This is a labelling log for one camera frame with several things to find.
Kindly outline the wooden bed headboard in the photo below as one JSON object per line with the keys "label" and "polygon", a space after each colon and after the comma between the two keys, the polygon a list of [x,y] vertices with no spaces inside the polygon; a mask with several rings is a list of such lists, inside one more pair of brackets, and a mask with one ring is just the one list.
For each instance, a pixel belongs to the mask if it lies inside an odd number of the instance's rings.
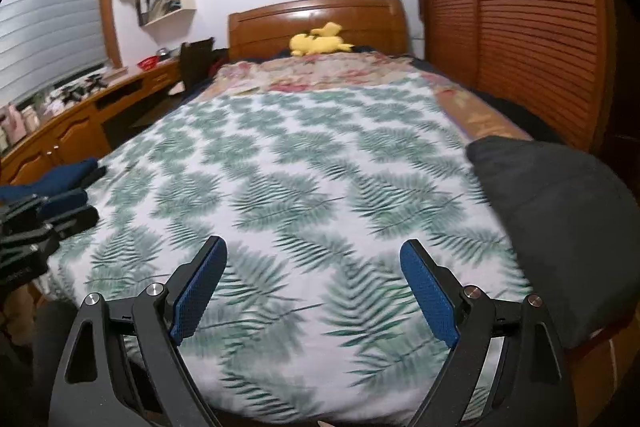
{"label": "wooden bed headboard", "polygon": [[386,55],[410,51],[401,0],[297,0],[230,14],[229,58],[273,57],[288,48],[293,36],[327,23],[340,25],[340,36],[355,46]]}

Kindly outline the folded black garment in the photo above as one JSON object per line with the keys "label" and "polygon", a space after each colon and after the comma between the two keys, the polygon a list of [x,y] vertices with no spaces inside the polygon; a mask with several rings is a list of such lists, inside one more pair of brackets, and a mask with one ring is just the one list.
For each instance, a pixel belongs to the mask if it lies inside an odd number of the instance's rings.
{"label": "folded black garment", "polygon": [[100,166],[84,176],[76,185],[77,188],[82,188],[83,190],[87,190],[88,187],[100,181],[107,173],[106,166]]}

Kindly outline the red basket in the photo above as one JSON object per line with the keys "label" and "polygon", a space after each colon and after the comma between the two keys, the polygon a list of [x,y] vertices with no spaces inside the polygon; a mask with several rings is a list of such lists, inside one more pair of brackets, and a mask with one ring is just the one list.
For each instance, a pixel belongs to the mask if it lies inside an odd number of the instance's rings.
{"label": "red basket", "polygon": [[149,72],[149,70],[155,68],[158,64],[158,57],[156,55],[145,57],[140,61],[137,66],[142,72]]}

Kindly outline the black zip jacket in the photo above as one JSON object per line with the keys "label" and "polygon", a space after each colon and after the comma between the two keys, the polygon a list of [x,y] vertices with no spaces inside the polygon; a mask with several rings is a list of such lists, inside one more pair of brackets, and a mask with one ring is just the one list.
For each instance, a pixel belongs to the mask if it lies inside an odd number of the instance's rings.
{"label": "black zip jacket", "polygon": [[639,300],[639,206],[600,160],[488,136],[466,157],[568,349]]}

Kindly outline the green leaf pattern bedsheet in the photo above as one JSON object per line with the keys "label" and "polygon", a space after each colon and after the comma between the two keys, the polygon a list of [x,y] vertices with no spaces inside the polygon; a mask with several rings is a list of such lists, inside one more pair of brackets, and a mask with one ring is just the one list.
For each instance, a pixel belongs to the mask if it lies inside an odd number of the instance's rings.
{"label": "green leaf pattern bedsheet", "polygon": [[131,297],[222,237],[224,275],[180,351],[210,405],[256,421],[408,421],[448,349],[402,275],[407,239],[490,297],[530,289],[419,74],[191,102],[104,166],[98,224],[62,243],[40,287]]}

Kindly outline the yellow plush toy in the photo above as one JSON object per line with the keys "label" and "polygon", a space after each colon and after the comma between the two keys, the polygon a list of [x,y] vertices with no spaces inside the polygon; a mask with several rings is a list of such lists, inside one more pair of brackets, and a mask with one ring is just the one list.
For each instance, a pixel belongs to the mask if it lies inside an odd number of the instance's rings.
{"label": "yellow plush toy", "polygon": [[329,22],[321,28],[314,28],[309,34],[297,34],[290,40],[292,56],[330,54],[334,52],[352,52],[354,47],[340,36],[343,27]]}

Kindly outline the grey window blind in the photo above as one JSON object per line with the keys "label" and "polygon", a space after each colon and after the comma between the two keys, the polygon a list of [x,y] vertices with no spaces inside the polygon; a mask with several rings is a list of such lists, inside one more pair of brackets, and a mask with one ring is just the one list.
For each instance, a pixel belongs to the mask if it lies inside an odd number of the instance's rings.
{"label": "grey window blind", "polygon": [[100,0],[1,1],[1,103],[108,61]]}

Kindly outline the folded navy blue garment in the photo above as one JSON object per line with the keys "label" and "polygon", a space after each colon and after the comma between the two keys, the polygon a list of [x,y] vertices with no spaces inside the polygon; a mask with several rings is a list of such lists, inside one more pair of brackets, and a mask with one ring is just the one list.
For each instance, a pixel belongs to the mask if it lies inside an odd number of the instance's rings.
{"label": "folded navy blue garment", "polygon": [[88,158],[70,165],[54,167],[32,183],[2,185],[1,202],[9,204],[32,195],[51,197],[75,190],[81,187],[82,181],[90,174],[97,172],[99,168],[99,161],[96,158]]}

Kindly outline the floral quilt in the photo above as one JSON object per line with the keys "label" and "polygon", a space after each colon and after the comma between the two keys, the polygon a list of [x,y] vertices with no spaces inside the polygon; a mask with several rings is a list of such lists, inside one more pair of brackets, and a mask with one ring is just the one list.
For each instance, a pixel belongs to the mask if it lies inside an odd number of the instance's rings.
{"label": "floral quilt", "polygon": [[334,53],[226,64],[196,98],[268,91],[303,92],[355,86],[379,86],[405,78],[423,81],[466,141],[500,135],[528,140],[530,135],[479,96],[410,56],[391,57],[378,51]]}

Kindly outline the wooden louvered wardrobe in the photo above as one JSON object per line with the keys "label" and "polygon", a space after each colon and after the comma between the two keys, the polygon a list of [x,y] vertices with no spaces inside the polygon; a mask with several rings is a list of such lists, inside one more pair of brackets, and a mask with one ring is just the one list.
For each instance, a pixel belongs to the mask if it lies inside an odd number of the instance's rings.
{"label": "wooden louvered wardrobe", "polygon": [[613,0],[420,0],[424,54],[466,87],[506,98],[595,152],[616,62]]}

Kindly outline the long wooden desk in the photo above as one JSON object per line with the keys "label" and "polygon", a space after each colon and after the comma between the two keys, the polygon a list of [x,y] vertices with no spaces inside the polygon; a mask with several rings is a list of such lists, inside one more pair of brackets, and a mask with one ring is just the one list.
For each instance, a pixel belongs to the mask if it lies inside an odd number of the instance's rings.
{"label": "long wooden desk", "polygon": [[1,182],[32,183],[56,166],[111,153],[112,146],[104,130],[107,121],[177,81],[175,58],[147,72],[115,80],[106,89],[45,122],[3,155]]}

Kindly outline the dark wooden chair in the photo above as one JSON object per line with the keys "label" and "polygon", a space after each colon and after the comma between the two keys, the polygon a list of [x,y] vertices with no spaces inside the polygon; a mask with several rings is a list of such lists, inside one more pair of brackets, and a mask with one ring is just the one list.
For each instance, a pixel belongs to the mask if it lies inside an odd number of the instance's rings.
{"label": "dark wooden chair", "polygon": [[191,92],[209,77],[215,38],[184,42],[180,48],[179,72],[184,91]]}

